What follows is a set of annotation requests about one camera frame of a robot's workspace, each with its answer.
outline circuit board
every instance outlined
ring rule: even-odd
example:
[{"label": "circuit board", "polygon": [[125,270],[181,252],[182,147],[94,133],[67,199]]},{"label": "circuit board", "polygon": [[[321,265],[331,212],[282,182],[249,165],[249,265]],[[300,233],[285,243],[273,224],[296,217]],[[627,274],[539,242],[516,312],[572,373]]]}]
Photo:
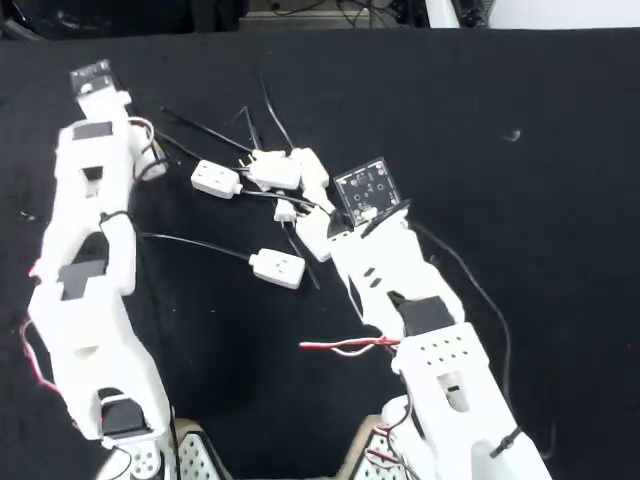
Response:
[{"label": "circuit board", "polygon": [[400,195],[382,157],[341,174],[334,181],[355,227],[400,203]]}]

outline wire bundle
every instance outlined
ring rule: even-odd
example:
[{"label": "wire bundle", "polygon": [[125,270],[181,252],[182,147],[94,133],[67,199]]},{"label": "wire bundle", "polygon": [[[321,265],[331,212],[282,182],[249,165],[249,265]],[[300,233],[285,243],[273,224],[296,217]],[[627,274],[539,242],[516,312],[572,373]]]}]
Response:
[{"label": "wire bundle", "polygon": [[[376,345],[382,346],[395,346],[400,343],[400,340],[392,340],[386,338],[384,335],[381,337],[365,337],[365,338],[351,338],[347,340],[341,340],[339,342],[300,342],[300,348],[302,350],[331,350],[343,357],[358,357]],[[357,350],[343,350],[343,347],[361,347]]]}]

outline black cable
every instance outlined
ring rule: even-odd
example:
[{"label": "black cable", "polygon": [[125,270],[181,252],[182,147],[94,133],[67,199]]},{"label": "black cable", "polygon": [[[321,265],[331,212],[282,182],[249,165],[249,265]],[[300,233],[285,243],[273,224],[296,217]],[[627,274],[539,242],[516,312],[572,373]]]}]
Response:
[{"label": "black cable", "polygon": [[118,475],[111,477],[109,480],[117,480],[118,478],[120,478],[122,475],[124,475],[127,472],[127,470],[129,470],[129,467],[133,463],[133,456],[129,452],[127,452],[126,450],[118,446],[114,446],[113,449],[118,450],[122,453],[126,453],[129,456],[129,462],[127,463],[127,466],[124,467],[124,470],[122,470]]},{"label": "black cable", "polygon": [[142,232],[140,234],[140,236],[142,236],[142,238],[158,238],[158,239],[164,239],[164,240],[173,240],[174,242],[180,242],[180,243],[186,243],[188,245],[195,245],[198,247],[203,247],[203,248],[208,248],[209,250],[214,250],[216,252],[220,252],[220,253],[224,253],[227,255],[231,255],[232,257],[236,257],[239,258],[241,260],[245,260],[245,261],[249,261],[250,255],[246,255],[244,253],[240,253],[240,252],[236,252],[235,250],[231,250],[229,248],[226,247],[220,247],[218,245],[215,245],[213,243],[209,243],[209,242],[201,242],[198,240],[190,240],[188,238],[182,238],[182,237],[176,237],[174,235],[165,235],[163,233],[147,233],[147,232]]},{"label": "black cable", "polygon": [[186,125],[188,125],[188,126],[190,126],[192,128],[195,128],[197,130],[200,130],[202,132],[208,133],[209,135],[212,135],[212,136],[216,137],[218,140],[221,140],[221,141],[225,142],[226,144],[231,145],[232,147],[234,147],[235,149],[237,149],[237,150],[239,150],[239,151],[241,151],[243,153],[249,153],[250,154],[252,152],[252,150],[249,147],[247,147],[245,145],[242,145],[242,144],[236,142],[235,140],[232,140],[229,137],[226,137],[225,135],[223,135],[223,134],[221,134],[219,132],[216,132],[212,128],[209,128],[209,127],[207,127],[206,125],[204,125],[202,123],[199,123],[199,122],[196,122],[196,121],[191,120],[189,118],[186,118],[185,116],[180,115],[179,113],[176,113],[173,110],[168,109],[167,107],[164,107],[164,106],[160,107],[160,111],[163,112],[163,113],[166,113],[167,115],[175,118],[176,120],[181,121],[182,123],[184,123],[184,124],[186,124]]},{"label": "black cable", "polygon": [[187,147],[184,146],[183,143],[178,142],[173,137],[170,137],[169,135],[159,131],[158,129],[156,129],[156,136],[160,137],[161,139],[163,139],[164,141],[166,141],[170,145],[173,145],[175,148],[177,148],[178,150],[180,150],[181,152],[183,152],[184,154],[186,154],[187,156],[189,156],[191,158],[194,158],[194,159],[196,159],[198,161],[205,159],[204,157],[202,157],[201,155],[198,155],[193,150],[189,150]]},{"label": "black cable", "polygon": [[171,412],[171,421],[169,422],[171,429],[171,439],[173,440],[173,451],[176,456],[176,480],[182,480],[182,472],[180,471],[180,445],[178,445],[178,434],[176,433],[176,422]]},{"label": "black cable", "polygon": [[504,396],[505,401],[507,402],[509,410],[513,411],[513,406],[511,403],[511,383],[510,383],[511,382],[511,332],[509,330],[509,324],[507,323],[507,320],[504,318],[504,314],[502,313],[502,310],[500,310],[498,305],[496,305],[496,303],[491,299],[491,297],[484,290],[484,288],[480,286],[480,283],[478,283],[478,280],[476,280],[476,277],[473,275],[473,273],[471,272],[471,270],[469,269],[465,261],[462,259],[460,255],[458,255],[458,253],[453,248],[447,245],[443,240],[440,240],[440,238],[438,238],[434,233],[432,233],[426,227],[420,225],[415,221],[411,223],[420,233],[422,233],[424,236],[429,238],[433,243],[435,243],[438,247],[440,247],[442,250],[445,250],[449,255],[455,258],[455,260],[458,262],[458,264],[464,271],[465,275],[467,276],[471,284],[480,293],[480,295],[482,295],[482,298],[484,298],[485,302],[487,302],[487,304],[491,307],[496,317],[500,321],[500,325],[502,326],[502,329],[504,332],[504,339],[505,339],[504,363],[502,366],[502,394]]},{"label": "black cable", "polygon": [[[291,232],[289,232],[289,229],[285,226],[285,222],[280,222],[280,226],[282,227],[282,230],[284,230],[284,234],[286,235],[287,240],[289,241],[289,245],[291,245],[291,247],[293,248],[293,251],[296,252],[297,256],[304,259],[305,258],[304,255],[300,251],[300,248],[298,247],[298,245],[296,245],[296,243],[293,241],[293,236],[291,235]],[[311,264],[307,262],[306,259],[304,263],[305,263],[305,269],[309,273],[309,277],[313,282],[313,286],[316,287],[316,290],[320,290],[320,282],[318,282],[318,278],[316,277],[316,274],[313,272],[313,269],[311,268]]]},{"label": "black cable", "polygon": [[323,3],[325,3],[327,0],[317,0],[313,3],[310,3],[309,5],[306,5],[302,8],[297,8],[295,10],[289,10],[288,12],[285,13],[281,13],[278,11],[279,5],[277,5],[276,3],[272,2],[271,0],[266,0],[267,4],[269,5],[269,8],[271,9],[271,11],[275,14],[278,15],[279,17],[288,17],[289,15],[295,15],[296,13],[300,13],[300,12],[306,12],[308,10],[313,10],[316,7],[319,7],[320,5],[322,5]]},{"label": "black cable", "polygon": [[345,0],[345,1],[348,1],[348,2],[353,3],[355,5],[358,5],[358,6],[362,7],[363,9],[366,8],[367,10],[369,10],[369,19],[371,20],[371,14],[375,15],[376,18],[378,20],[380,20],[380,23],[382,23],[384,28],[389,28],[389,24],[384,21],[384,17],[381,15],[381,13],[386,13],[391,18],[394,18],[393,14],[391,14],[385,8],[376,7],[375,5],[373,5],[373,3],[372,3],[373,0],[370,0],[370,1],[366,2],[366,3],[361,2],[360,0]]},{"label": "black cable", "polygon": [[262,150],[262,144],[260,143],[260,136],[258,135],[256,126],[253,123],[253,119],[251,118],[251,112],[249,111],[249,107],[244,107],[242,110],[244,111],[244,118],[247,120],[247,126],[249,127],[249,135],[251,135],[251,143],[253,143],[253,147],[256,150]]},{"label": "black cable", "polygon": [[489,457],[496,458],[498,455],[504,452],[507,448],[511,448],[511,446],[513,445],[513,442],[516,441],[516,438],[518,438],[518,435],[520,435],[521,433],[522,433],[522,428],[520,428],[520,426],[516,426],[513,432],[511,432],[509,435],[504,437],[500,441],[500,445],[498,445],[495,448],[495,450],[489,453]]},{"label": "black cable", "polygon": [[278,128],[280,129],[280,131],[282,132],[282,135],[284,136],[285,140],[289,144],[289,147],[291,147],[291,150],[293,150],[296,147],[293,144],[293,141],[291,141],[291,137],[287,133],[287,130],[284,128],[284,125],[278,118],[278,115],[276,114],[276,111],[273,108],[273,103],[271,102],[271,97],[269,96],[269,90],[267,90],[267,83],[264,80],[264,74],[262,72],[260,72],[260,85],[262,87],[262,96],[264,97],[264,102],[267,104],[267,109],[271,114],[271,118],[273,118],[273,121],[276,122],[276,125],[278,125]]},{"label": "black cable", "polygon": [[351,25],[353,28],[355,28],[356,26],[356,22],[353,18],[349,17],[349,15],[347,15],[347,12],[344,11],[344,7],[342,6],[342,2],[344,0],[336,0],[336,7],[338,7],[338,10],[340,10],[340,13],[342,14],[342,16],[344,17],[344,19],[349,23],[349,25]]},{"label": "black cable", "polygon": [[281,200],[287,200],[291,203],[297,203],[299,205],[305,205],[310,208],[318,207],[327,215],[331,216],[327,210],[322,207],[322,205],[318,205],[317,203],[310,202],[308,200],[302,200],[301,198],[290,197],[289,195],[284,195],[282,193],[271,193],[271,192],[256,192],[255,190],[242,190],[241,193],[245,193],[247,195],[253,195],[255,197],[264,197],[264,198],[279,198]]}]

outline black cloth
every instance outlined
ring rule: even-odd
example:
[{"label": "black cloth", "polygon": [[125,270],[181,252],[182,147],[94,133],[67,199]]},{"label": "black cloth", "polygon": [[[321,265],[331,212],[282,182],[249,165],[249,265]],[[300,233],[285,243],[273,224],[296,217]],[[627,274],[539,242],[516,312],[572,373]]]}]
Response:
[{"label": "black cloth", "polygon": [[[516,417],[540,449],[557,426],[554,478],[637,478],[639,48],[640,33],[624,30],[1,45],[0,476],[86,479],[104,456],[35,384],[18,327],[51,214],[57,131],[81,118],[68,72],[106,57],[141,114],[213,161],[234,165],[237,154],[171,123],[159,106],[249,144],[242,117],[233,120],[247,105],[265,148],[284,148],[260,69],[294,141],[332,174],[384,155],[412,217],[458,250],[503,308]],[[181,166],[135,194],[140,229],[291,251],[270,202],[196,192],[192,161],[175,157]],[[499,377],[495,316],[446,253],[423,246]],[[332,475],[362,419],[402,393],[384,351],[345,359],[298,350],[301,340],[371,333],[331,262],[312,262],[320,291],[306,278],[294,292],[215,252],[149,239],[144,253],[160,314],[139,278],[126,302],[134,329],[159,365],[164,351],[177,414],[200,422],[235,476]]]}]

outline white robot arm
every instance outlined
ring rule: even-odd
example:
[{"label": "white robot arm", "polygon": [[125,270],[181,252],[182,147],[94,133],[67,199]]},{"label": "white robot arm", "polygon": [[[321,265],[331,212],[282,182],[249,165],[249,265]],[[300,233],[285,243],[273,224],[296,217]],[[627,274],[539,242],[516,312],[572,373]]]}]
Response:
[{"label": "white robot arm", "polygon": [[[40,282],[29,315],[80,432],[135,458],[133,477],[169,479],[171,411],[122,300],[135,288],[136,238],[129,218],[117,214],[128,209],[137,172],[155,161],[152,127],[128,116],[129,96],[116,91],[106,61],[74,72],[72,82],[87,119],[60,132],[53,214],[30,272]],[[145,179],[164,166],[147,171]],[[117,393],[104,396],[105,389]]]},{"label": "white robot arm", "polygon": [[391,366],[408,395],[385,405],[381,431],[420,480],[549,480],[465,322],[462,303],[424,261],[408,207],[397,206],[373,229],[365,222],[329,237],[362,322],[400,340]]}]

